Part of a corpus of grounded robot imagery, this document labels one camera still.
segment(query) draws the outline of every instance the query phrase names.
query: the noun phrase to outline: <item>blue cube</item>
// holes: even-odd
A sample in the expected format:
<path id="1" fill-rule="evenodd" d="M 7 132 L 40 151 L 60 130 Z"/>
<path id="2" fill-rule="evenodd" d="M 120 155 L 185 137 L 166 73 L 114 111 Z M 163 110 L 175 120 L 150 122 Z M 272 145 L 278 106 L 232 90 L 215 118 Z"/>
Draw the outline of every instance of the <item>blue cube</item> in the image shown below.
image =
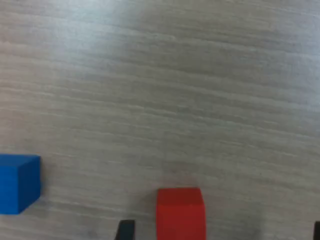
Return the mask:
<path id="1" fill-rule="evenodd" d="M 0 214 L 20 214 L 41 194 L 41 158 L 0 154 Z"/>

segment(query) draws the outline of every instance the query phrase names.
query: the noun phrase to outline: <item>red cube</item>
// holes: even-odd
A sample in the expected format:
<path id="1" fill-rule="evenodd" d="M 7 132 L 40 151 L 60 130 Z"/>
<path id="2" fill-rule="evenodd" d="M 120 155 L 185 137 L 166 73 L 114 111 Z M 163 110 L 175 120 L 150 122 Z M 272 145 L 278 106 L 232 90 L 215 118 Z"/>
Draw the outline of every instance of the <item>red cube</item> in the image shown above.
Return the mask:
<path id="1" fill-rule="evenodd" d="M 206 240 L 206 209 L 199 188 L 163 188 L 156 203 L 157 240 Z"/>

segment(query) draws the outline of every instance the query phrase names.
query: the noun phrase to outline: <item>cube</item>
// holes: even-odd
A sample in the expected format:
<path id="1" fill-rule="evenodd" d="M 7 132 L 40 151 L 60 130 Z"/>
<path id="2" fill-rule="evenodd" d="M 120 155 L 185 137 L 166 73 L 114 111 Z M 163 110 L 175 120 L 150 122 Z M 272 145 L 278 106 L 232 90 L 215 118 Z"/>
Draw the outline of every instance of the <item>cube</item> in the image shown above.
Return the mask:
<path id="1" fill-rule="evenodd" d="M 41 194 L 41 158 L 0 154 L 0 214 L 20 214 Z"/>
<path id="2" fill-rule="evenodd" d="M 114 240 L 135 240 L 135 231 L 135 220 L 121 220 Z"/>
<path id="3" fill-rule="evenodd" d="M 206 240 L 206 231 L 206 210 L 199 188 L 158 190 L 157 240 Z"/>
<path id="4" fill-rule="evenodd" d="M 314 223 L 313 240 L 320 240 L 320 221 Z"/>

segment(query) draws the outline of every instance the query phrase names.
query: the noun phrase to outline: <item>wooden block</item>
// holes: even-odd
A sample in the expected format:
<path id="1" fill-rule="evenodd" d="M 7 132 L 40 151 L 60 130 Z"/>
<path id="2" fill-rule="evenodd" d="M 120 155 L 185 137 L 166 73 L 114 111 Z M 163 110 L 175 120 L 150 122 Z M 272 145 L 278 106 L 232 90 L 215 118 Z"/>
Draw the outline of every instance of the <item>wooden block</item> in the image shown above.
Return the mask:
<path id="1" fill-rule="evenodd" d="M 41 194 L 40 157 L 0 154 L 0 214 L 19 214 Z"/>
<path id="2" fill-rule="evenodd" d="M 156 204 L 157 240 L 206 240 L 206 210 L 199 188 L 163 188 Z"/>

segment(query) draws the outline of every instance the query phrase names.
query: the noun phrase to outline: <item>red block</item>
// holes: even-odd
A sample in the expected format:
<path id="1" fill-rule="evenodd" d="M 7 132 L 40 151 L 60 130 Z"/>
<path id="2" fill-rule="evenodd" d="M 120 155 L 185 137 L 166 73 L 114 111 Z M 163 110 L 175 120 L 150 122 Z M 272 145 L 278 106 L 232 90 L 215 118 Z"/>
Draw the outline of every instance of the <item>red block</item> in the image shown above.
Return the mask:
<path id="1" fill-rule="evenodd" d="M 156 203 L 157 240 L 206 240 L 206 209 L 199 188 L 163 188 Z"/>

